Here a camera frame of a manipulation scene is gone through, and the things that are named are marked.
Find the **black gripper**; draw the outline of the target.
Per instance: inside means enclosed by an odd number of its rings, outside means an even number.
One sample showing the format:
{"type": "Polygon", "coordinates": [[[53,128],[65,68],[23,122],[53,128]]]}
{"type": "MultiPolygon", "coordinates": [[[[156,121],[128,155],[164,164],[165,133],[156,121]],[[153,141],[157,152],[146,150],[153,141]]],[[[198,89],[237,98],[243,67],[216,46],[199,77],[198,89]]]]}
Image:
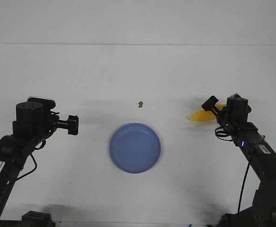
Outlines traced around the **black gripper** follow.
{"type": "Polygon", "coordinates": [[[78,135],[79,117],[77,115],[69,115],[67,122],[60,119],[59,112],[50,111],[48,123],[51,132],[55,132],[60,128],[68,130],[70,135],[78,135]]]}
{"type": "Polygon", "coordinates": [[[202,104],[202,108],[207,111],[212,111],[216,117],[216,121],[219,125],[225,125],[225,110],[226,105],[217,105],[218,99],[215,96],[211,96],[207,101],[202,104]]]}

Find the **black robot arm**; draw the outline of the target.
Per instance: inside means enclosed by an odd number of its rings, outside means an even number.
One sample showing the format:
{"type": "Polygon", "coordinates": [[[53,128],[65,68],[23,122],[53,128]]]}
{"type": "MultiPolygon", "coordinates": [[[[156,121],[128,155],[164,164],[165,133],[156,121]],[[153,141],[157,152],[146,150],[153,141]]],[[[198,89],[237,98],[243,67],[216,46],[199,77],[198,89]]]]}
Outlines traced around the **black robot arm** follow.
{"type": "Polygon", "coordinates": [[[234,94],[227,98],[226,106],[219,110],[217,98],[211,96],[203,105],[211,111],[220,125],[216,136],[230,136],[239,147],[260,180],[252,206],[235,214],[224,214],[219,227],[276,227],[276,152],[248,121],[251,108],[246,98],[234,94]]]}
{"type": "MultiPolygon", "coordinates": [[[[16,105],[16,120],[12,123],[13,133],[0,139],[0,217],[16,181],[22,179],[28,157],[42,149],[46,140],[58,128],[66,129],[68,134],[77,135],[79,117],[70,115],[61,120],[51,99],[29,97],[27,101],[16,105]]],[[[29,211],[20,221],[1,220],[0,227],[54,227],[48,213],[29,211]]]]}

